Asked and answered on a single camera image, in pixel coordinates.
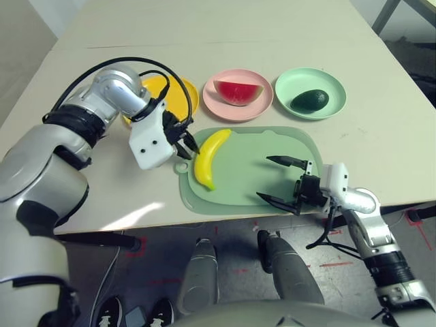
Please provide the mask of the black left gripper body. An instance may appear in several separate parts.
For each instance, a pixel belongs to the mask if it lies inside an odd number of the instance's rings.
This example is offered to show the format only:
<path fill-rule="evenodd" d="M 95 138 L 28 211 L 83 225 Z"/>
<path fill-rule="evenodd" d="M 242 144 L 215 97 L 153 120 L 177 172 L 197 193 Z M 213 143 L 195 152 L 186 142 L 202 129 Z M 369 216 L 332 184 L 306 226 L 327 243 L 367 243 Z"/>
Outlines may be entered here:
<path fill-rule="evenodd" d="M 165 110 L 162 115 L 163 132 L 166 140 L 174 144 L 182 138 L 189 125 L 189 119 L 179 121 L 178 118 L 170 111 Z"/>

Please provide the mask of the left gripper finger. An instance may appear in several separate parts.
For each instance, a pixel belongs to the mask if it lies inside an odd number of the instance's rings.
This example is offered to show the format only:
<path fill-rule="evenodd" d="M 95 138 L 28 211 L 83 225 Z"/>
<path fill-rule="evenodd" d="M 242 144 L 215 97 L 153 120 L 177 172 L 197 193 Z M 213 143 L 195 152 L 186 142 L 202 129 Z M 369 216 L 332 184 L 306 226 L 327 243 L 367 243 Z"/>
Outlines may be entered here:
<path fill-rule="evenodd" d="M 180 145 L 178 142 L 176 142 L 174 145 L 176 147 L 176 152 L 179 157 L 186 160 L 192 160 L 192 156 L 182 145 Z"/>
<path fill-rule="evenodd" d="M 198 145 L 195 141 L 195 138 L 188 131 L 186 131 L 184 133 L 183 142 L 191 151 L 193 151 L 197 154 L 200 153 L 200 150 L 199 150 Z"/>

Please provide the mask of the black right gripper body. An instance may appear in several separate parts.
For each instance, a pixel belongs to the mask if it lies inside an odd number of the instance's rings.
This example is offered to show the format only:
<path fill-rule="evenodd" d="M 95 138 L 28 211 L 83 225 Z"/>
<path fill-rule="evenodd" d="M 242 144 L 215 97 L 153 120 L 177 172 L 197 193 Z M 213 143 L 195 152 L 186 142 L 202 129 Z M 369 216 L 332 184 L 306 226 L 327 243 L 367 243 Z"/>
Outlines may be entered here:
<path fill-rule="evenodd" d="M 320 178 L 303 174 L 294 186 L 295 207 L 300 211 L 303 204 L 324 208 L 328 198 L 320 189 Z"/>

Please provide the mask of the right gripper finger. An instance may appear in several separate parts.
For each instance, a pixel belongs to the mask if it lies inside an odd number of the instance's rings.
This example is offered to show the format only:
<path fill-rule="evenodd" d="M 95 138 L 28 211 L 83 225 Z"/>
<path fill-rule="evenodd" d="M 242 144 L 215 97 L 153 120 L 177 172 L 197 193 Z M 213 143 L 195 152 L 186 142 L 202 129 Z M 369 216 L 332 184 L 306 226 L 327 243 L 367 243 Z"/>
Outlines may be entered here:
<path fill-rule="evenodd" d="M 302 160 L 290 156 L 280 156 L 280 155 L 268 156 L 267 159 L 277 164 L 280 164 L 282 166 L 287 166 L 287 167 L 294 166 L 300 168 L 301 170 L 305 171 L 305 174 L 312 175 L 312 167 L 313 167 L 312 161 Z"/>
<path fill-rule="evenodd" d="M 293 215 L 300 214 L 301 204 L 298 202 L 286 202 L 281 198 L 277 198 L 260 192 L 257 192 L 256 194 L 265 202 L 269 203 L 271 206 L 274 206 L 275 208 L 292 213 Z"/>

